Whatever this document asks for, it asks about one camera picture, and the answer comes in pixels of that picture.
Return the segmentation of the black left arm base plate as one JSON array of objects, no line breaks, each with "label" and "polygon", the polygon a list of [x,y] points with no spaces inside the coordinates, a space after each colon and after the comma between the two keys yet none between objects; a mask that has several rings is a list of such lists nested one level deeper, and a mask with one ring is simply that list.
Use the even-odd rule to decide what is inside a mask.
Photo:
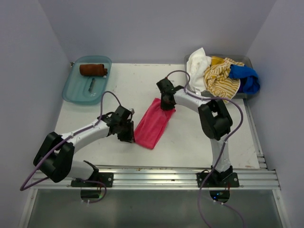
[{"label": "black left arm base plate", "polygon": [[74,179],[71,181],[71,187],[79,188],[93,188],[101,187],[104,184],[107,188],[113,186],[114,173],[112,172],[99,172],[93,174],[88,180]]}]

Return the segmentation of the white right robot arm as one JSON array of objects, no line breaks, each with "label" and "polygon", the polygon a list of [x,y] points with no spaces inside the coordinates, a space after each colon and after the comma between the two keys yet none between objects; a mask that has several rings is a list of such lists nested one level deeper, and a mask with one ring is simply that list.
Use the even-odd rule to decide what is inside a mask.
[{"label": "white right robot arm", "polygon": [[233,173],[225,142],[233,121],[224,102],[221,99],[209,100],[189,95],[184,87],[174,86],[167,78],[160,80],[157,87],[161,93],[162,110],[169,111],[175,105],[181,105],[198,113],[202,131],[210,139],[213,156],[210,176],[204,177],[202,173],[198,178],[205,180],[204,187],[223,187]]}]

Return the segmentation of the brown microfiber towel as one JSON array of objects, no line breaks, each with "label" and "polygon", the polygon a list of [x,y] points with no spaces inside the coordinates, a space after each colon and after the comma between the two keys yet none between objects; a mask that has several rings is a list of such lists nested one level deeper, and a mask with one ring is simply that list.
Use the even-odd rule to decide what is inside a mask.
[{"label": "brown microfiber towel", "polygon": [[108,73],[108,69],[104,64],[81,64],[79,72],[82,76],[100,76],[104,77]]}]

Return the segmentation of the pink towel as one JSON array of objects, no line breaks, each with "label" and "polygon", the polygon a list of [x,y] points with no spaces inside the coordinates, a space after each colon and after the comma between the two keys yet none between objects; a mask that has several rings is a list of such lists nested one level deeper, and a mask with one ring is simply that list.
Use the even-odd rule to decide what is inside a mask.
[{"label": "pink towel", "polygon": [[161,100],[155,98],[134,130],[135,142],[146,149],[154,149],[175,111],[175,108],[162,110]]}]

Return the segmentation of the teal translucent plastic bin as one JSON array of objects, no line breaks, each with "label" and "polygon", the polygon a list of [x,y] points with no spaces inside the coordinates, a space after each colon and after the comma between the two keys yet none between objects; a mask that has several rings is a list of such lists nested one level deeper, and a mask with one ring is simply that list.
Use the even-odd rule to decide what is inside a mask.
[{"label": "teal translucent plastic bin", "polygon": [[[107,70],[105,76],[83,76],[81,65],[104,65]],[[110,77],[112,61],[106,56],[84,56],[72,65],[71,71],[62,91],[62,98],[77,105],[96,105],[100,103],[101,96],[106,89]]]}]

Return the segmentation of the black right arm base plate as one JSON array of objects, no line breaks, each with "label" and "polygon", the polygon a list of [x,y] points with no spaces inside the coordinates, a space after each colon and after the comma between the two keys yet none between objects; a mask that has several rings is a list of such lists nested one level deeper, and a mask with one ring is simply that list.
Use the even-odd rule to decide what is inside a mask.
[{"label": "black right arm base plate", "polygon": [[[205,178],[208,176],[207,172],[197,172],[196,178],[197,178],[197,185],[200,188],[202,182],[205,180]],[[210,177],[208,177],[204,184],[204,188],[238,188],[240,187],[238,175],[236,172],[233,172],[231,175],[229,175],[224,180],[215,179],[215,174],[212,173]]]}]

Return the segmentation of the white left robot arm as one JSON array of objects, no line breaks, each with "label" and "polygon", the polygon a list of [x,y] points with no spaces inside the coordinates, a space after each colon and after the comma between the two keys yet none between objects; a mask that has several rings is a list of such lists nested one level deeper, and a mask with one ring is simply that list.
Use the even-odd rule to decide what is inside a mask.
[{"label": "white left robot arm", "polygon": [[133,143],[133,114],[133,109],[120,105],[114,112],[99,116],[83,129],[64,134],[51,132],[45,137],[33,164],[55,183],[73,178],[92,187],[102,180],[99,170],[88,161],[74,160],[74,154],[111,135],[116,135],[122,142]]}]

